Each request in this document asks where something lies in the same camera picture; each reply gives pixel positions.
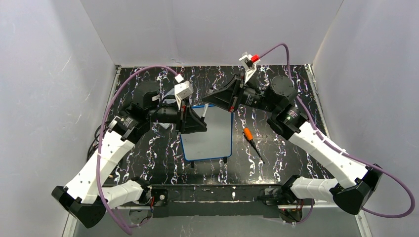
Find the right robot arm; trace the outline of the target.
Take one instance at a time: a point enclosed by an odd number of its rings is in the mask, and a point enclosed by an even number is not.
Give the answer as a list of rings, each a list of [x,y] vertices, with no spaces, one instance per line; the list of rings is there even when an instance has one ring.
[[[306,112],[296,107],[296,97],[297,91],[285,76],[274,77],[263,91],[245,85],[239,76],[234,76],[227,85],[207,94],[203,101],[229,112],[243,105],[270,113],[267,123],[276,134],[305,150],[332,174],[331,179],[293,175],[279,191],[262,196],[265,202],[318,199],[333,202],[349,214],[358,214],[375,191],[381,173],[348,159],[341,149],[334,150],[331,140],[313,128]]]

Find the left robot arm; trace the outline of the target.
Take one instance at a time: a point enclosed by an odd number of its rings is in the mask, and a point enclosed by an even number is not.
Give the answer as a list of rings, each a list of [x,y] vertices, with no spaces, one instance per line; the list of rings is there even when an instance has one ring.
[[[105,122],[101,143],[80,172],[65,186],[57,186],[52,196],[86,228],[98,224],[104,215],[128,202],[152,207],[152,187],[143,178],[134,177],[123,184],[105,188],[104,182],[121,159],[139,142],[152,125],[171,123],[178,133],[205,132],[207,125],[191,108],[190,82],[174,86],[174,93],[160,96],[156,81],[143,81],[134,90],[117,115]]]

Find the white marker pen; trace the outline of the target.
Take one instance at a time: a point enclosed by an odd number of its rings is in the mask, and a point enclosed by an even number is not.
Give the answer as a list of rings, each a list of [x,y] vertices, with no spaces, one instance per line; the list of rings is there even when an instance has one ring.
[[[206,113],[207,113],[208,107],[209,107],[209,103],[205,103],[205,105],[203,107],[203,113],[202,113],[201,118],[205,118],[206,117]]]

